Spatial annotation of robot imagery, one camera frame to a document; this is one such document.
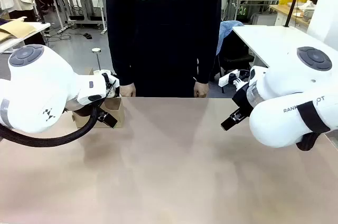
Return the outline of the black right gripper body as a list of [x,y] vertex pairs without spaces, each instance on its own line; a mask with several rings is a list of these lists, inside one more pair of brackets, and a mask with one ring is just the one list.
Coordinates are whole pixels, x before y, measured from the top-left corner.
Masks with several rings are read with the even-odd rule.
[[236,94],[232,98],[235,104],[238,106],[238,109],[234,112],[235,118],[246,118],[249,117],[253,106],[249,103],[247,98],[247,90],[249,88],[249,84],[245,83],[241,88],[236,91]]

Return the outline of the person's right hand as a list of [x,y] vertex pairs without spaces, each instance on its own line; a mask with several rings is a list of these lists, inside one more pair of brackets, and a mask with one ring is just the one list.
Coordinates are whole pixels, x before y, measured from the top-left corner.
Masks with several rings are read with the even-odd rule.
[[120,95],[122,97],[136,97],[136,87],[134,83],[125,86],[120,86]]

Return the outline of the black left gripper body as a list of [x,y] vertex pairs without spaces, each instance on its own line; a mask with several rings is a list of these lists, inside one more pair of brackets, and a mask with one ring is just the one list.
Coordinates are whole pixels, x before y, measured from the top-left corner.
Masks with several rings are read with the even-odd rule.
[[100,121],[101,123],[109,123],[110,121],[110,114],[103,110],[102,108],[98,107],[98,112],[97,112],[97,120]]

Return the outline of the person's left hand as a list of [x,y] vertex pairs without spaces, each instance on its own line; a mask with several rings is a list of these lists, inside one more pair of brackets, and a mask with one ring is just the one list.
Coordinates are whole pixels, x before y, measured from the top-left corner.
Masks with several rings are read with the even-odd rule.
[[208,83],[195,82],[194,85],[194,98],[206,98],[209,92]]

